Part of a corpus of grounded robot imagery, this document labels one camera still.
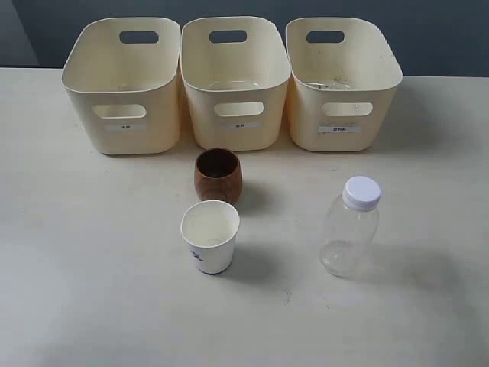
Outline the middle cream plastic bin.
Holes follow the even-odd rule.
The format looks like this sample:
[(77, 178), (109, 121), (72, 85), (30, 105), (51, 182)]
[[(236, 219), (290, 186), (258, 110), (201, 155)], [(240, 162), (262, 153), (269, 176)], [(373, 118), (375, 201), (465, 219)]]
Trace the middle cream plastic bin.
[(180, 70), (201, 147), (253, 151), (277, 140), (291, 69), (273, 22), (253, 16), (188, 22)]

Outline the brown wooden cup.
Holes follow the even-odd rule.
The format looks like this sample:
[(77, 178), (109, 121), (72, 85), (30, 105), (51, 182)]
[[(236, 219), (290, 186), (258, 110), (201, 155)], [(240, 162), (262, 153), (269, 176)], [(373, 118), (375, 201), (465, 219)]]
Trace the brown wooden cup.
[(195, 163), (194, 187), (202, 201), (236, 204), (243, 187), (238, 156), (226, 148), (211, 148), (201, 153)]

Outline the cream plastic bin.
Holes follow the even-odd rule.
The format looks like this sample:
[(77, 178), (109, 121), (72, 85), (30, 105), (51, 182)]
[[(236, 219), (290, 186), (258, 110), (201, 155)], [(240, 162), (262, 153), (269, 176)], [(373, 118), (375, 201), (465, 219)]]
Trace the cream plastic bin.
[(201, 147), (253, 151), (277, 140), (291, 69), (273, 22), (253, 16), (188, 22), (180, 70)]
[(319, 152), (369, 148), (403, 80), (381, 30), (358, 18), (298, 18), (285, 36), (293, 142)]
[(62, 83), (99, 152), (157, 154), (178, 142), (180, 42), (168, 18), (105, 18), (80, 32)]

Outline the white paper cup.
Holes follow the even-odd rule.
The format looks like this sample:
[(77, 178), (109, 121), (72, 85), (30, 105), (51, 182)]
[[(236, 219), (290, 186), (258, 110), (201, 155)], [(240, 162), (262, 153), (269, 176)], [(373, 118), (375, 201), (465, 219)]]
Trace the white paper cup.
[(219, 274), (232, 263), (240, 216), (233, 205), (205, 200), (191, 206), (180, 223), (196, 267), (205, 274)]

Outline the clear plastic bottle white cap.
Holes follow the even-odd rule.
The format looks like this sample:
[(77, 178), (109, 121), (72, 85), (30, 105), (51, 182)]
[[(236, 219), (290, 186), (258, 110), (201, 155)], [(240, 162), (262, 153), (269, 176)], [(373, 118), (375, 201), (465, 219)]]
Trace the clear plastic bottle white cap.
[(381, 187), (366, 176), (349, 178), (326, 215), (319, 260), (330, 274), (349, 277), (371, 244), (379, 223)]

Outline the left cream plastic bin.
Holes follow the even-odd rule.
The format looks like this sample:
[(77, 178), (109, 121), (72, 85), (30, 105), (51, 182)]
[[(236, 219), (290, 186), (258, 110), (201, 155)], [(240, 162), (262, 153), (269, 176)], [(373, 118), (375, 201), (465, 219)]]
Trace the left cream plastic bin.
[(178, 142), (180, 42), (168, 18), (105, 18), (80, 32), (62, 83), (99, 152), (157, 154)]

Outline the right cream plastic bin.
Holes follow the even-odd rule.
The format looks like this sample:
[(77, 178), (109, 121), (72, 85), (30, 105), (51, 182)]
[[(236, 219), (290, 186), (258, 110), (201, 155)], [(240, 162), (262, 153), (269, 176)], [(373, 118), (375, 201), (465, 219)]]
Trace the right cream plastic bin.
[(293, 142), (319, 152), (369, 148), (403, 80), (381, 30), (358, 18), (298, 18), (285, 36)]

